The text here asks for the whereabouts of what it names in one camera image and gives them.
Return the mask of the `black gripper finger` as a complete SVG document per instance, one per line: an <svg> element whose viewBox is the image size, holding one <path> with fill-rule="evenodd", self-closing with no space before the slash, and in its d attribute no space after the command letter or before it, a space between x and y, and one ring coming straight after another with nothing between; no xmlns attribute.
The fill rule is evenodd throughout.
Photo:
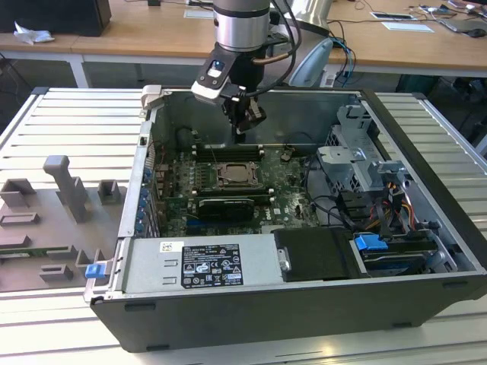
<svg viewBox="0 0 487 365"><path fill-rule="evenodd" d="M243 144L246 140L244 132L247 121L247 97L244 92L226 98L222 110L231 124L231 140L234 144Z"/></svg>
<svg viewBox="0 0 487 365"><path fill-rule="evenodd" d="M258 104L257 97L251 97L249 106L246 111L247 127L246 129L253 129L266 119L265 110Z"/></svg>

